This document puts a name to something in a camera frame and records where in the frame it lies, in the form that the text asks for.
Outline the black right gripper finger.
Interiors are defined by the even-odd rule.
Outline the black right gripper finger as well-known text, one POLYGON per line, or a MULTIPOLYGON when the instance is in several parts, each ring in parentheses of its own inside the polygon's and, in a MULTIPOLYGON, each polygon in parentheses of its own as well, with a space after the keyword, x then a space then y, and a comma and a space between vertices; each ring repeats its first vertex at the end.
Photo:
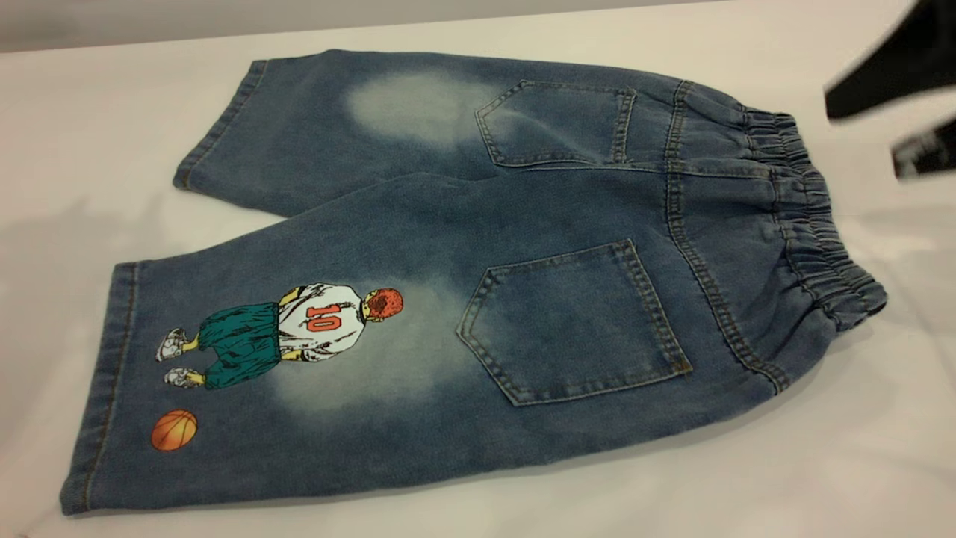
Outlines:
POLYGON ((923 130, 895 144, 891 150, 898 181, 955 170, 955 120, 923 130))
POLYGON ((917 1, 874 50, 825 90, 825 111, 831 120, 845 120, 954 81, 955 3, 917 1))

